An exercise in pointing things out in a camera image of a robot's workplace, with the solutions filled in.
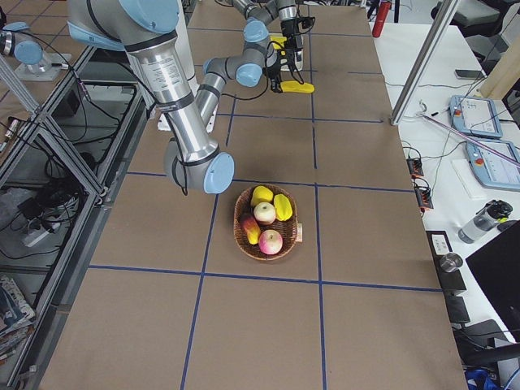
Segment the apple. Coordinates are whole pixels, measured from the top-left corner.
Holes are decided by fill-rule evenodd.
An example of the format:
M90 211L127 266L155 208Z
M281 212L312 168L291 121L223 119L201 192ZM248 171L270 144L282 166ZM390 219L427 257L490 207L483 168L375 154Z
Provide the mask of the apple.
M261 225L271 225L276 219L276 209L271 203L262 201L253 210L254 218Z
M282 235L273 229L266 230L258 238L258 246L263 254L277 254L283 244Z

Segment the woven fruit basket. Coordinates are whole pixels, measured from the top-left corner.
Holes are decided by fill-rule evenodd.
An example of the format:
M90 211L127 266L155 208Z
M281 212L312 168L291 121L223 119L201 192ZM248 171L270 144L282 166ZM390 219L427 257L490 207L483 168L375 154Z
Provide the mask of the woven fruit basket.
M260 230L262 232L268 229L276 230L284 240L282 249L276 254L265 254L260 251L258 245L251 245L247 240L246 233L242 230L239 219L241 215L244 213L253 213L253 208L250 205L251 196L255 187L247 188L236 200L235 204L235 215L234 215L234 224L233 231L235 234L235 241L238 244L238 247L242 249L242 251L250 256L251 258L255 258L259 261L271 261L276 260L277 258L282 258L294 247L297 238L297 209L296 203L293 197L284 189L272 185L272 184L262 184L264 187L269 188L275 195L282 193L285 195L289 201L291 202L292 207L292 217L287 221L280 222L276 220L274 223L268 226L260 225Z

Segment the gray bottle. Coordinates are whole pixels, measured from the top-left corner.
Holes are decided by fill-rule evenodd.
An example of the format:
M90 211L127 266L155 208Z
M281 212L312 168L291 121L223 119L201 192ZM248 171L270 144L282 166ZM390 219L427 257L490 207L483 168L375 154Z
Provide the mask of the gray bottle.
M513 207L505 201L489 201L458 231L458 236L467 244L472 244L499 223L507 221L512 211Z

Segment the black monitor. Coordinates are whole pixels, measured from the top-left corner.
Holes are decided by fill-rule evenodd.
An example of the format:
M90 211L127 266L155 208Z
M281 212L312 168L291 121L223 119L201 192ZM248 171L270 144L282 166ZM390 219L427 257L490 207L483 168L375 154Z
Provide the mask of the black monitor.
M504 325L520 341L520 221L471 254L466 263Z

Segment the yellow fruit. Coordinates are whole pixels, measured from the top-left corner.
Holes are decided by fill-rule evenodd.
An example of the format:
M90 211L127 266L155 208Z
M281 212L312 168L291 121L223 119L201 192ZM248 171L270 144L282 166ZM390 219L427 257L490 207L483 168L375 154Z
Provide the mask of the yellow fruit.
M259 185L253 190L253 196L251 197L251 207L255 207L258 203L267 202L271 203L273 200L274 193L263 185Z
M275 195L274 205L276 210L276 219L279 221L287 221L293 216L291 202L289 201L289 198L282 193Z

